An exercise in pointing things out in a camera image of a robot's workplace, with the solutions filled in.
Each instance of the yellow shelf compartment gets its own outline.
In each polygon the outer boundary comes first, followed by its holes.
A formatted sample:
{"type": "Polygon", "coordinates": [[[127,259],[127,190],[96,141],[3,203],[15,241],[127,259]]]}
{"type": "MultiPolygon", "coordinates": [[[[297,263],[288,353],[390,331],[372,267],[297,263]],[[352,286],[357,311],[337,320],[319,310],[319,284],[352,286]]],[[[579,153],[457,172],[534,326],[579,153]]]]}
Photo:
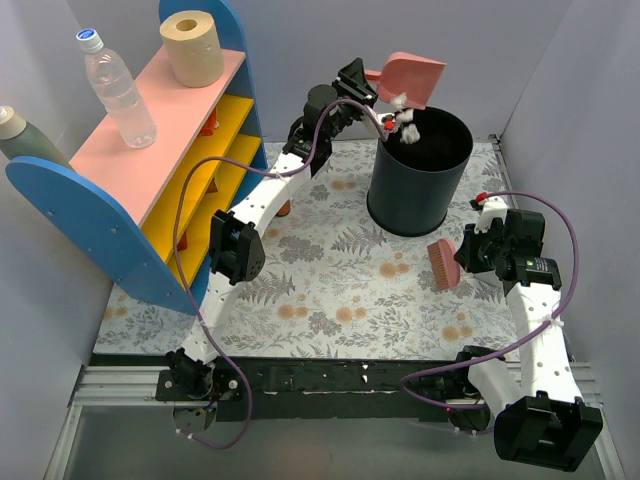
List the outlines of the yellow shelf compartment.
{"type": "MultiPolygon", "coordinates": [[[[173,254],[171,244],[173,225],[178,212],[180,192],[189,171],[203,158],[228,155],[234,138],[249,115],[252,106],[253,99],[251,98],[234,95],[222,96],[216,105],[216,119],[220,126],[213,135],[196,137],[142,225],[142,233],[165,263],[173,254]]],[[[216,171],[219,167],[220,162],[217,161],[205,163],[191,177],[180,215],[178,237],[184,233],[207,188],[216,177],[216,171]]]]}
{"type": "MultiPolygon", "coordinates": [[[[249,165],[260,146],[260,141],[259,137],[239,134],[231,145],[228,156],[238,162],[249,165]]],[[[193,283],[193,279],[198,273],[198,269],[202,265],[202,261],[209,249],[211,217],[218,210],[226,211],[229,208],[246,172],[243,168],[236,167],[230,163],[220,165],[216,175],[218,192],[205,195],[191,222],[189,222],[187,226],[187,248],[179,253],[180,263],[189,285],[193,283]]],[[[168,265],[171,273],[182,284],[173,255],[168,265]]]]}

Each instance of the white wall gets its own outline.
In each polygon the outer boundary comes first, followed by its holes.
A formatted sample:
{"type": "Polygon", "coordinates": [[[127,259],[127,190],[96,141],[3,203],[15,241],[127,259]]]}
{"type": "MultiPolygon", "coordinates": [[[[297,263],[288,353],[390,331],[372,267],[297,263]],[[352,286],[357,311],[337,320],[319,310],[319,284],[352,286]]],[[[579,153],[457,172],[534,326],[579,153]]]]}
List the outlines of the white wall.
{"type": "MultiPolygon", "coordinates": [[[[0,2],[0,104],[73,153],[103,115],[64,0],[0,2]]],[[[110,283],[13,188],[0,154],[0,477],[42,478],[110,283]]]]}
{"type": "MultiPolygon", "coordinates": [[[[595,371],[629,479],[640,478],[639,22],[632,0],[574,1],[504,134],[514,187],[574,222],[580,283],[564,320],[595,371]]],[[[546,244],[568,284],[569,240],[555,219],[546,244]]]]}
{"type": "MultiPolygon", "coordinates": [[[[67,0],[137,73],[161,45],[158,0],[67,0]]],[[[262,130],[284,140],[307,92],[361,56],[396,50],[448,62],[432,104],[478,138],[501,133],[571,0],[229,0],[247,36],[262,130]]],[[[353,127],[348,137],[368,135],[353,127]]]]}

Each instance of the bottle cap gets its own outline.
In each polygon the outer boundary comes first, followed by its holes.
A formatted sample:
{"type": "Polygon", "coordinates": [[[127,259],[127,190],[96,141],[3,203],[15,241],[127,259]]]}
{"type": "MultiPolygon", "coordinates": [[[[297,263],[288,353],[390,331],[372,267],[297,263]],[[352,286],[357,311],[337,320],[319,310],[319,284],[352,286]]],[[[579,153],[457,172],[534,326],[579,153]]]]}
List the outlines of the bottle cap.
{"type": "Polygon", "coordinates": [[[17,137],[25,128],[27,128],[27,121],[13,108],[0,107],[0,140],[17,137]]]}
{"type": "Polygon", "coordinates": [[[96,53],[104,47],[100,35],[98,35],[98,32],[93,28],[80,30],[76,35],[76,40],[78,40],[80,48],[84,53],[96,53]]]}

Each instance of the green bottle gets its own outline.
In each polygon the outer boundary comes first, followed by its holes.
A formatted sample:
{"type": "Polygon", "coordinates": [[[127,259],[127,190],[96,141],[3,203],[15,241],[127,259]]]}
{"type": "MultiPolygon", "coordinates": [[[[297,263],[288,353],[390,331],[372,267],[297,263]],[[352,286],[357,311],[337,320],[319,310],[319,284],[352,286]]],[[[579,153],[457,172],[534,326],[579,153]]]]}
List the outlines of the green bottle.
{"type": "Polygon", "coordinates": [[[51,140],[11,107],[0,106],[0,151],[9,160],[21,155],[38,157],[73,170],[51,140]]]}

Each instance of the floral tablecloth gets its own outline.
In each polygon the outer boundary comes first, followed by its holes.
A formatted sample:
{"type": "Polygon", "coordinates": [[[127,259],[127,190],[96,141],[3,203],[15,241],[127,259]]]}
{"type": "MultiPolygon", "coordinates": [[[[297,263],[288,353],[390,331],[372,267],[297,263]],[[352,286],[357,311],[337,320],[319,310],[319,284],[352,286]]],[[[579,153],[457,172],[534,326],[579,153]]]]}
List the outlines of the floral tablecloth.
{"type": "MultiPolygon", "coordinates": [[[[281,144],[267,144],[273,161],[281,144]]],[[[263,238],[267,263],[220,321],[230,355],[453,359],[467,344],[505,346],[515,329],[502,292],[463,275],[435,288],[427,245],[459,245],[477,214],[468,200],[504,189],[489,143],[477,143],[443,225],[421,238],[378,227],[367,213],[376,144],[335,142],[327,171],[296,192],[291,213],[263,238]]],[[[193,317],[136,301],[114,286],[94,351],[164,354],[193,317]]]]}

